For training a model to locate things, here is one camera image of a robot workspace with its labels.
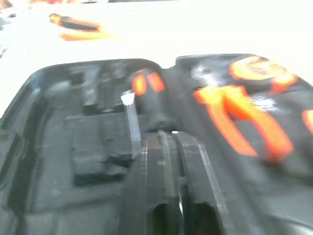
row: screwdriver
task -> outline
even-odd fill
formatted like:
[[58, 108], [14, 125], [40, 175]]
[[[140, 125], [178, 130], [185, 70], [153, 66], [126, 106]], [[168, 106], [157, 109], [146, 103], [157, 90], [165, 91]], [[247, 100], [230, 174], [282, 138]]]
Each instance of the screwdriver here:
[[151, 69], [142, 69], [130, 76], [130, 83], [136, 95], [140, 110], [148, 117], [148, 132], [172, 131], [172, 119], [166, 111], [166, 93], [159, 74]]
[[68, 16], [60, 16], [55, 13], [51, 14], [49, 18], [50, 22], [64, 28], [91, 32], [100, 32], [103, 30], [103, 26], [101, 24], [81, 21]]

